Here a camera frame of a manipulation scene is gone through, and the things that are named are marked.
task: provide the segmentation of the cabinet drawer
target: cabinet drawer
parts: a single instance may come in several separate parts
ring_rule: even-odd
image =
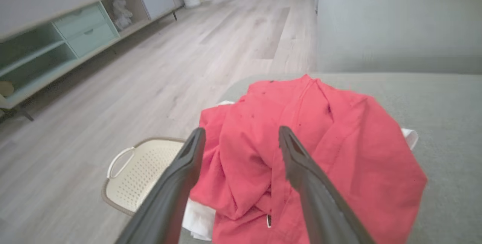
[[[104,21],[102,11],[97,4],[73,11],[58,20],[54,21],[64,38],[69,38],[76,33],[81,33],[83,30],[95,26]]]
[[[107,23],[93,29],[86,30],[83,34],[72,38],[68,43],[78,57],[86,55],[88,52],[106,45],[115,38],[114,33]]]

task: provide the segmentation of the laminate flooring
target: laminate flooring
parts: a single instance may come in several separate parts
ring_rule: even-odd
[[[122,149],[186,138],[254,74],[315,71],[313,0],[206,0],[117,43],[0,124],[0,242],[114,243],[128,221],[100,197]],[[191,242],[183,232],[181,242]]]

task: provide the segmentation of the red clothing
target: red clothing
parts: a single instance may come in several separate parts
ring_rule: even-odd
[[[281,125],[377,243],[406,241],[427,178],[398,123],[370,96],[303,76],[254,83],[237,103],[203,110],[206,145],[191,199],[217,211],[213,243],[309,243],[299,194],[285,179]]]

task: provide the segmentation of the gray sofa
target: gray sofa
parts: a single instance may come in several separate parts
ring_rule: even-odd
[[[482,0],[315,0],[318,71],[482,74]]]

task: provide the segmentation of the drawer handle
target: drawer handle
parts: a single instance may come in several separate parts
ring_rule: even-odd
[[[74,14],[75,16],[79,16],[79,15],[82,14],[82,11],[83,11],[83,9],[79,9],[78,11],[74,11],[73,14]]]

